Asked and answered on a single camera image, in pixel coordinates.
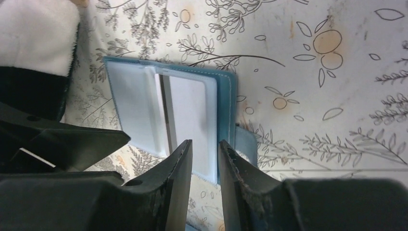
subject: white fluffy cloth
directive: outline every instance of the white fluffy cloth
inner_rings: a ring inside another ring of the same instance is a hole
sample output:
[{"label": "white fluffy cloth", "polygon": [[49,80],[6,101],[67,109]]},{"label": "white fluffy cloth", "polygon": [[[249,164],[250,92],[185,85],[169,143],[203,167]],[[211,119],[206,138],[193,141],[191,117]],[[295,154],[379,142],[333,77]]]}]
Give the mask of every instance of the white fluffy cloth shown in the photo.
[{"label": "white fluffy cloth", "polygon": [[70,0],[0,0],[0,66],[68,76],[78,23]]}]

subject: blue wallet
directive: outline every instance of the blue wallet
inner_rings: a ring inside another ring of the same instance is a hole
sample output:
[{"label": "blue wallet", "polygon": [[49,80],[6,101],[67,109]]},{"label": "blue wallet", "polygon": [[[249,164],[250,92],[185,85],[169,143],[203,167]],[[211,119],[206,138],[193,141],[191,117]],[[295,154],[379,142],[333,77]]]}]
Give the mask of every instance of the blue wallet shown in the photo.
[{"label": "blue wallet", "polygon": [[104,57],[119,123],[130,144],[166,157],[193,140],[193,173],[219,182],[217,145],[226,140],[257,165],[255,136],[235,125],[234,74],[154,61]]}]

